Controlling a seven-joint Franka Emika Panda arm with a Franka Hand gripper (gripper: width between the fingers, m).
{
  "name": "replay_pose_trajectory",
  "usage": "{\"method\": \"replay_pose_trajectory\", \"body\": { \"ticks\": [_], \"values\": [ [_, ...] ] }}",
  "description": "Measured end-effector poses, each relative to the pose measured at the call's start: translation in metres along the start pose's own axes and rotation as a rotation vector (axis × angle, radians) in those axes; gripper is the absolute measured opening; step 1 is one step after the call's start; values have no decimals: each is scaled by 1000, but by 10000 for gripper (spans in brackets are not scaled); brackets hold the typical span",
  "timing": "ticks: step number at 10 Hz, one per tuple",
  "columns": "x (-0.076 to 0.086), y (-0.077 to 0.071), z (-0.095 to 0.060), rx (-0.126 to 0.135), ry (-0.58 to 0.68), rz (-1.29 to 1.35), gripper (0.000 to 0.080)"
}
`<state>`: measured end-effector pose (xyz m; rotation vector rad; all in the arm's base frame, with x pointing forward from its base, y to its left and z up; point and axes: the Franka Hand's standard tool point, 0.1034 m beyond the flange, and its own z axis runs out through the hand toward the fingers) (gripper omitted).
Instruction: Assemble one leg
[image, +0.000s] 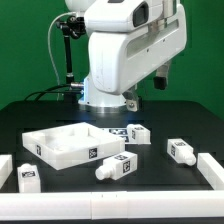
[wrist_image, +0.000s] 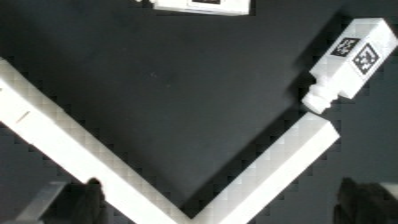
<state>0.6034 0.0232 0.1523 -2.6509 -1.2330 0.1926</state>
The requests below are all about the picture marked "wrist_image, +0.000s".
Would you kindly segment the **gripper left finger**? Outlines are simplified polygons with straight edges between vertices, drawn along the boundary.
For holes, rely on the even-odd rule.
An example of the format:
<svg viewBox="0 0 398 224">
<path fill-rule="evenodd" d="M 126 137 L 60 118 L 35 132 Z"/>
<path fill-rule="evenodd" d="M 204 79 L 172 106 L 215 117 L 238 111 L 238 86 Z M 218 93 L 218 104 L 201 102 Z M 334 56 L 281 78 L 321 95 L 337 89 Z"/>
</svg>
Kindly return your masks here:
<svg viewBox="0 0 398 224">
<path fill-rule="evenodd" d="M 51 181 L 16 217 L 23 224 L 105 224 L 101 183 Z"/>
</svg>

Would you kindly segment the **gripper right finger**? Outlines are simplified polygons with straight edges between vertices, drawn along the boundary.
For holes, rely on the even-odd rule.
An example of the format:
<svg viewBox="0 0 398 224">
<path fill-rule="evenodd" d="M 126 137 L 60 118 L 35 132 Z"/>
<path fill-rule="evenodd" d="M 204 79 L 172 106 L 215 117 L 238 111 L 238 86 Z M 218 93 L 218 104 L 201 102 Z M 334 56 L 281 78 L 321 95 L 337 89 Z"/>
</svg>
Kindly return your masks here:
<svg viewBox="0 0 398 224">
<path fill-rule="evenodd" d="M 398 183 L 341 180 L 336 224 L 398 224 Z"/>
</svg>

